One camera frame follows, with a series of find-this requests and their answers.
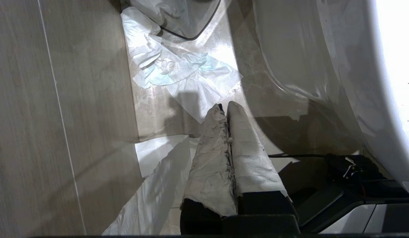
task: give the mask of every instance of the black wire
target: black wire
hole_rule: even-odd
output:
[[[282,154],[275,154],[275,155],[268,155],[269,158],[299,158],[299,157],[320,157],[320,158],[325,158],[326,155],[320,155],[320,154],[303,154],[303,155],[286,155],[285,153]]]

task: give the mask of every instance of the crumpled tissue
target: crumpled tissue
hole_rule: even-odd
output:
[[[161,38],[156,36],[160,26],[135,7],[125,9],[121,17],[129,57],[139,66],[139,72],[132,79],[145,89],[153,85],[165,86],[200,123],[208,109],[243,77],[231,66],[206,53],[188,52],[181,56],[173,53],[171,46],[163,45]]]
[[[157,166],[103,235],[159,235],[171,207],[182,201],[198,139],[179,135],[140,143],[143,146],[135,149],[141,173],[148,172],[151,164],[157,162]],[[156,157],[139,150],[147,145],[154,147]]]

